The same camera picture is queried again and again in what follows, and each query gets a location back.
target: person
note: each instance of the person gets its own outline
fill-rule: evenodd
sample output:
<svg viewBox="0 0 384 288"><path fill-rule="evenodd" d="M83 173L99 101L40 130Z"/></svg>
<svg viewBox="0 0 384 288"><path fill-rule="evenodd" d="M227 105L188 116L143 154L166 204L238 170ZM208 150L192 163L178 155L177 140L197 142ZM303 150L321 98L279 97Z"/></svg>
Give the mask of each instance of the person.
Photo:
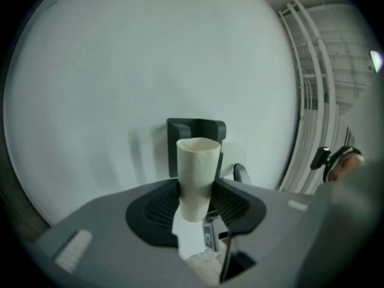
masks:
<svg viewBox="0 0 384 288"><path fill-rule="evenodd" d="M364 164L361 151L351 146L343 146L326 162L323 182L338 181L349 172Z"/></svg>

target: black holder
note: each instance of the black holder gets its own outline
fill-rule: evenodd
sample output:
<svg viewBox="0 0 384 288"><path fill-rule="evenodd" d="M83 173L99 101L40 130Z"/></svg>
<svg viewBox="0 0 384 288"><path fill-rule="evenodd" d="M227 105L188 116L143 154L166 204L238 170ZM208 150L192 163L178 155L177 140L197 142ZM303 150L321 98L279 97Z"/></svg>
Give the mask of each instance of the black holder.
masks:
<svg viewBox="0 0 384 288"><path fill-rule="evenodd" d="M192 137L205 137L222 144L226 138L227 127L223 121L212 121L209 119L196 118L169 118L167 119L168 135L168 167L169 176L178 176L178 161L176 142L179 139L190 139ZM216 178L220 175L223 153L220 152Z"/></svg>

